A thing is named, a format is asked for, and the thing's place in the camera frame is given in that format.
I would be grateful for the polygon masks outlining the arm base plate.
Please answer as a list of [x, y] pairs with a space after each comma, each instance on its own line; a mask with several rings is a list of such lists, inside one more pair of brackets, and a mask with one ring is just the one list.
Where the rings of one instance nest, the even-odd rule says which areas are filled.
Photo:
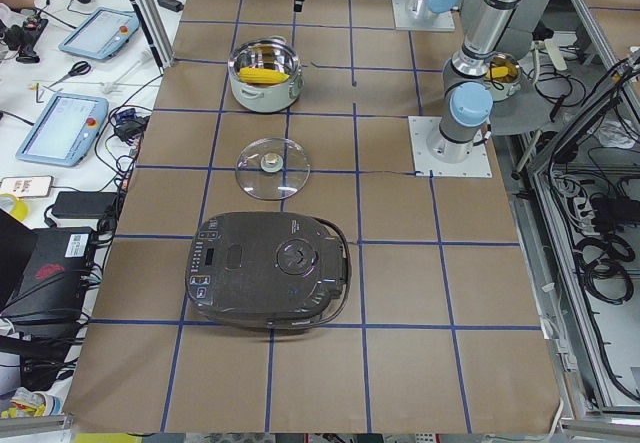
[[391, 0], [395, 28], [406, 31], [453, 32], [452, 8], [458, 0]]
[[421, 177], [491, 178], [486, 138], [453, 143], [440, 132], [440, 117], [409, 116], [414, 173]]

